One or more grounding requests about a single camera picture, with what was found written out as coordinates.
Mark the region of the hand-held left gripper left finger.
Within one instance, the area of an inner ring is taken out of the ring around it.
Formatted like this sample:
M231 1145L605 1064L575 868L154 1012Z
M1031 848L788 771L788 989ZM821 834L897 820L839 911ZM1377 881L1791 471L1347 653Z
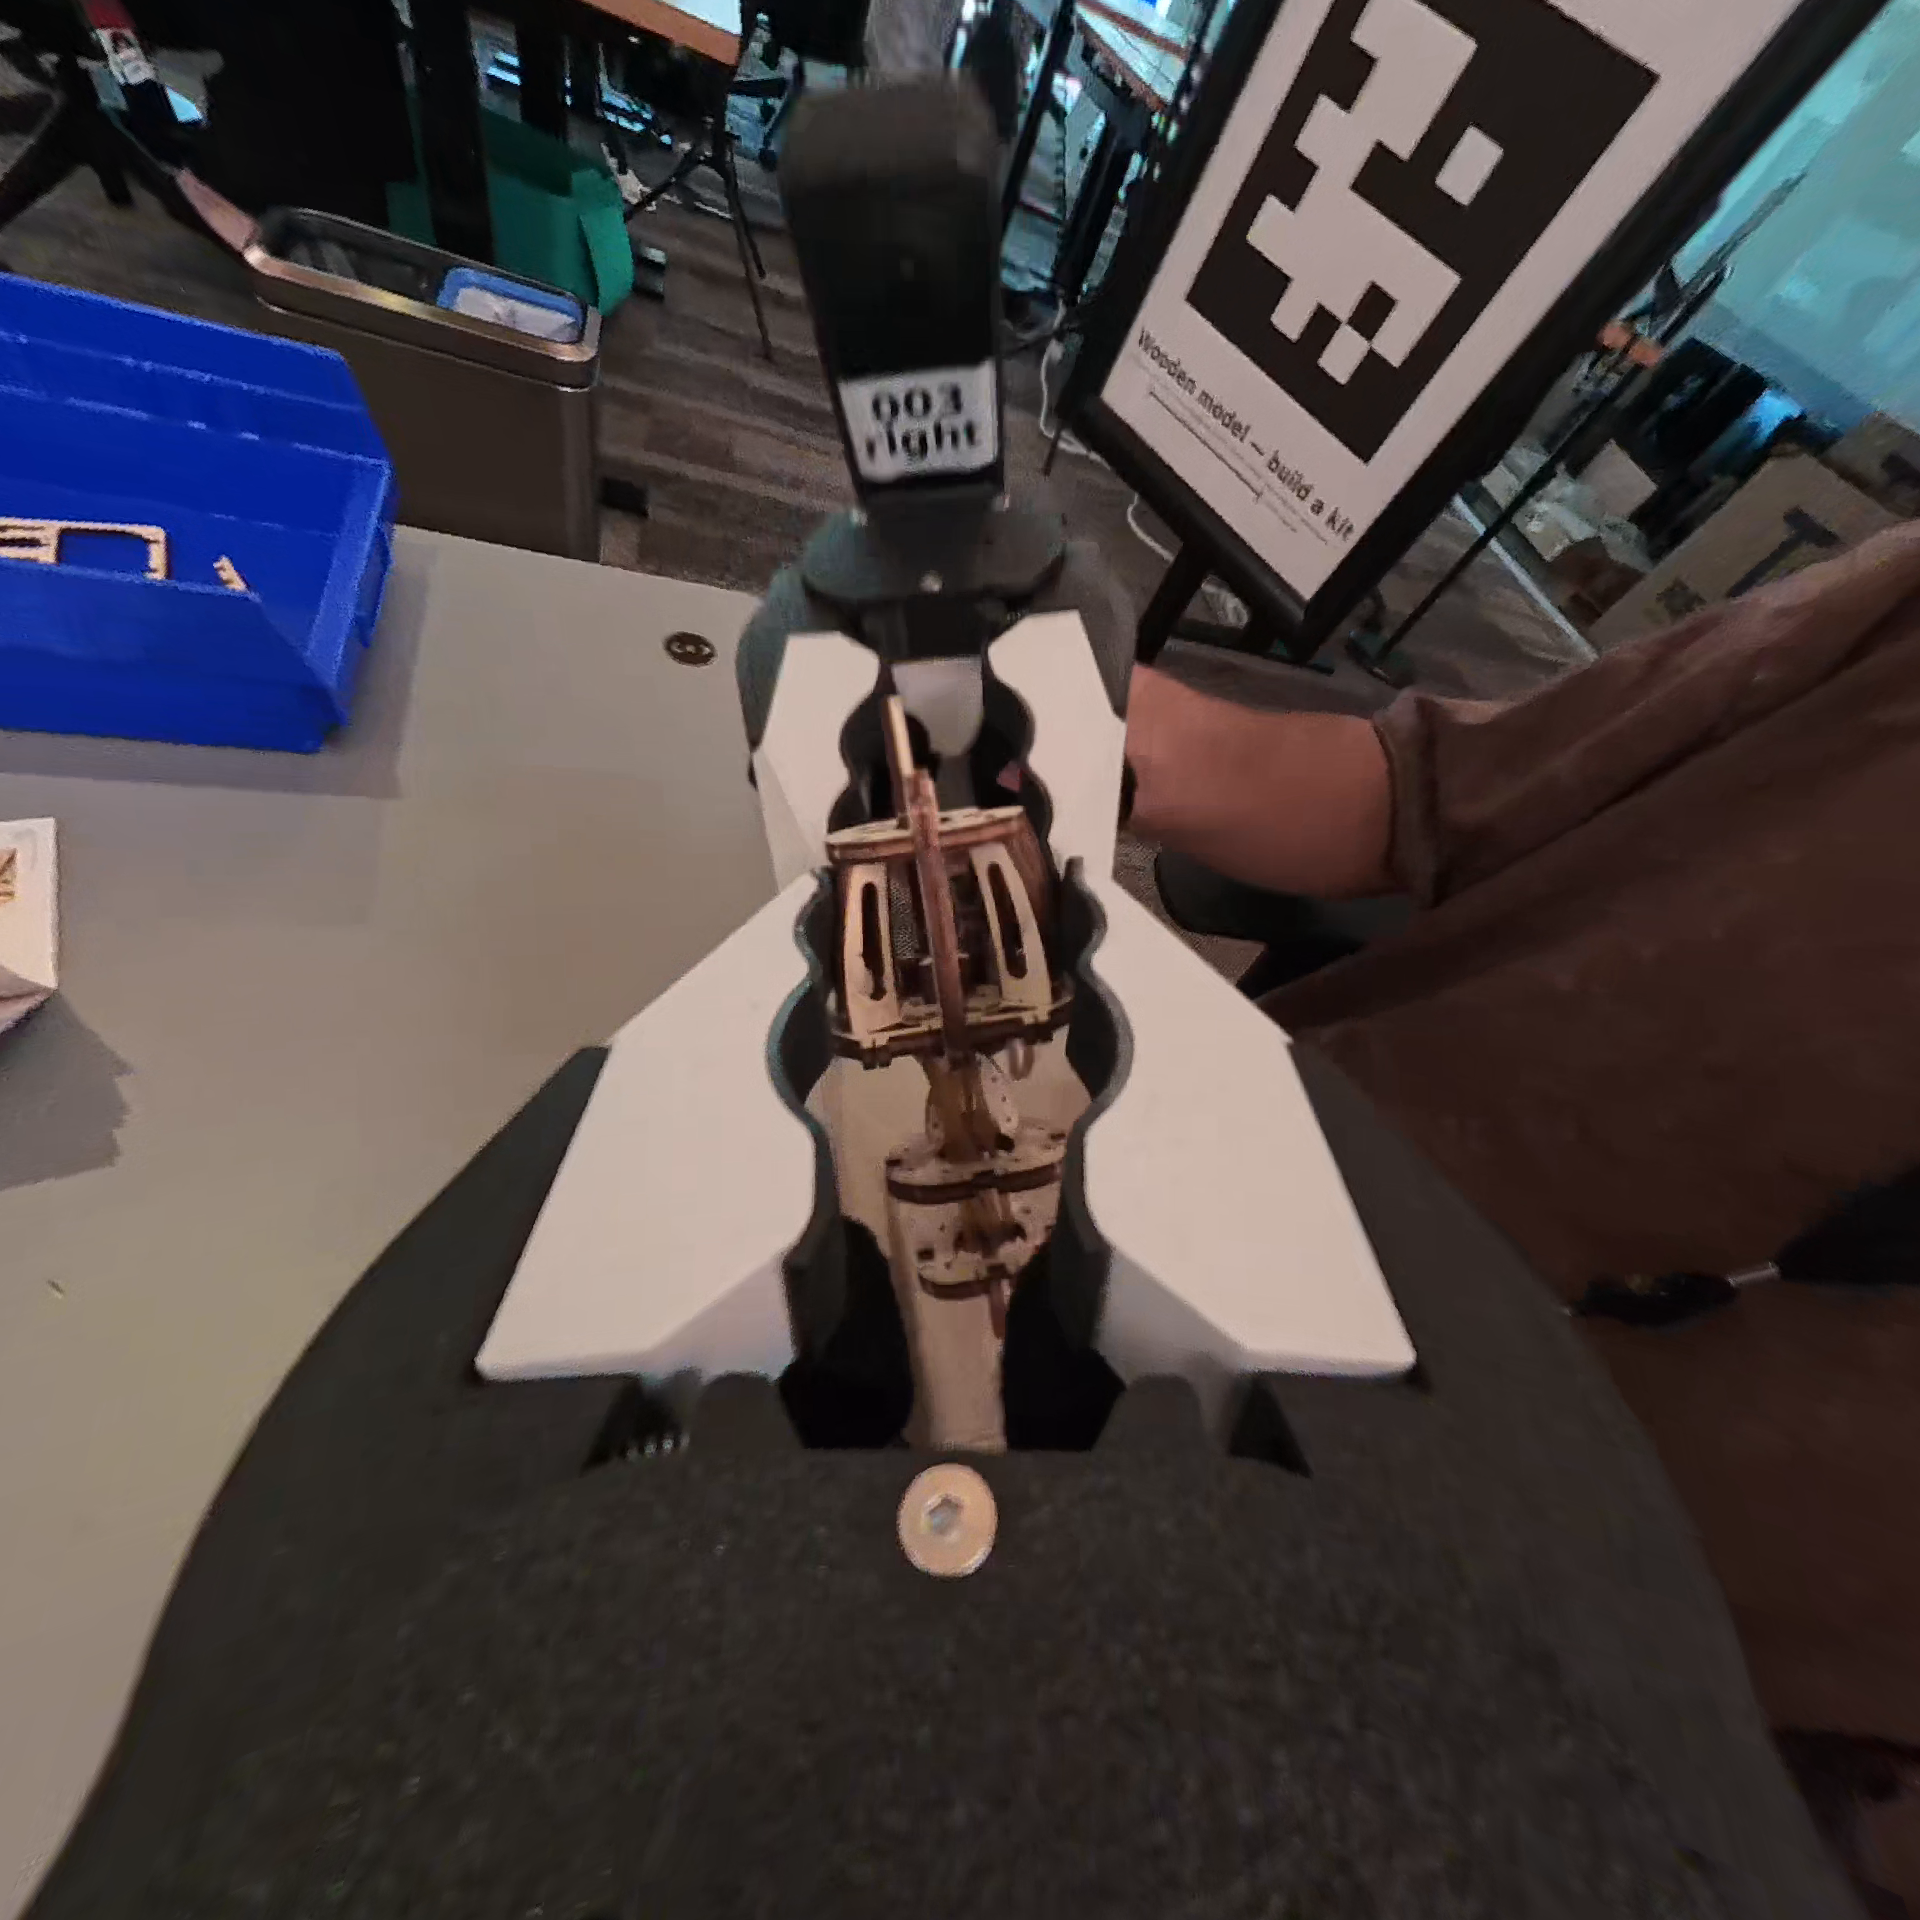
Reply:
M610 1040L476 1353L490 1381L622 1377L691 1403L773 1379L801 1443L885 1449L915 1407L888 1258L808 1097L833 889L803 873Z

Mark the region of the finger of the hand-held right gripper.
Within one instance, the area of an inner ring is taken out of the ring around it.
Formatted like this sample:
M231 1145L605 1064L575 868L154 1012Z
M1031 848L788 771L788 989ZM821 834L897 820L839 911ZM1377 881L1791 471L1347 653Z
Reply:
M777 887L825 857L833 808L851 784L844 733L877 680L877 656L844 634L747 634L748 766Z
M1020 618L986 649L991 690L1012 699L1022 773L1037 780L1057 869L1077 862L1093 889L1114 881L1125 720L1077 612Z

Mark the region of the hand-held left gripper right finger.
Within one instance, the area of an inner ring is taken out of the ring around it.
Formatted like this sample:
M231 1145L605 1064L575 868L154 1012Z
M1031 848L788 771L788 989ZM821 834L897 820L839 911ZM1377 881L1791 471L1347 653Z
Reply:
M1059 937L1089 1104L1006 1324L1006 1449L1089 1451L1143 1379L1179 1381L1218 1440L1261 1379L1414 1379L1281 1026L1079 857Z

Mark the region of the wooden tower model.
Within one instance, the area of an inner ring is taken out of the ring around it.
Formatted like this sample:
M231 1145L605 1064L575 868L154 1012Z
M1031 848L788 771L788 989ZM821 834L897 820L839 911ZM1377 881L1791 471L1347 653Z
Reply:
M978 1302L1004 1341L1057 1210L1068 1128L1022 1110L1068 1026L1062 881L1026 811L941 803L900 696L879 703L893 811L828 834L838 912L830 1031L859 1069L909 1060L924 1120L882 1160L903 1261L935 1302Z

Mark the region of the person's right forearm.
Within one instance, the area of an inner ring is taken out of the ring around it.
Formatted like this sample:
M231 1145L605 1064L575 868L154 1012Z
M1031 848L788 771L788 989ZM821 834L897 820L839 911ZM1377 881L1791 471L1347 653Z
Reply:
M1236 705L1149 666L1132 670L1127 707L1135 837L1271 891L1398 887L1394 784L1371 722Z

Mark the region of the white model kit box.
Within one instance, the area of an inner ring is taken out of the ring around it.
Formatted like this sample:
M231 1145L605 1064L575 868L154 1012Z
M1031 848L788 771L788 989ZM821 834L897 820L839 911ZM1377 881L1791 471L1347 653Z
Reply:
M1 1000L39 1002L58 988L58 824L1 824Z

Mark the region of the green plastic bin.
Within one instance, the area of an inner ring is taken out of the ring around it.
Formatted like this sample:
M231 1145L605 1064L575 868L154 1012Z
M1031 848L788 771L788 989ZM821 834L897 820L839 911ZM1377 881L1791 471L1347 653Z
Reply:
M555 285L608 318L633 293L624 200L607 163L482 109L496 263Z

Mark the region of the metal trash bin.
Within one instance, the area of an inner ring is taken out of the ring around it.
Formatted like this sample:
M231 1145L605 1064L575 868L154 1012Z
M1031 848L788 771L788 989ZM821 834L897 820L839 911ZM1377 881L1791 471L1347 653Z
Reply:
M539 279L274 207L243 250L265 323L333 350L388 447L400 521L601 557L601 314Z

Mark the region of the white marker sign board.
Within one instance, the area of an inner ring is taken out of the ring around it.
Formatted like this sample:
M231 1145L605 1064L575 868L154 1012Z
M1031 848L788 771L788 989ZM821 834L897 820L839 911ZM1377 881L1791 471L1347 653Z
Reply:
M1312 659L1877 4L1234 4L1084 321L1066 428Z

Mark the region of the cardboard box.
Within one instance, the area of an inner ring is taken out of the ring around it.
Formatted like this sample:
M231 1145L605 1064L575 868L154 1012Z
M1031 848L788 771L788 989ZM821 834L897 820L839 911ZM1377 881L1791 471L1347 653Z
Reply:
M1873 417L1827 453L1763 464L1587 636L1600 656L1870 539L1918 514L1918 435Z

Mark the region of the blue plastic bin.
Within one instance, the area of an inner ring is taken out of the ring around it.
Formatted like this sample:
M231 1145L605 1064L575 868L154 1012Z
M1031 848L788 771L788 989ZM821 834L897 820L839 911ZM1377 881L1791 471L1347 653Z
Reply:
M4 558L5 730L316 752L348 726L396 476L336 352L7 272L1 509L171 548L164 582Z

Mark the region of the wooden frame part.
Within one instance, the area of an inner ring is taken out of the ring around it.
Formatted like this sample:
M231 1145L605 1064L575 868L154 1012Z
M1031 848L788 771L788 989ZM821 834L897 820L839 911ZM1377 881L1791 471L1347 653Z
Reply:
M1 557L39 567L76 565L164 582L171 574L169 535L137 521L1 518Z

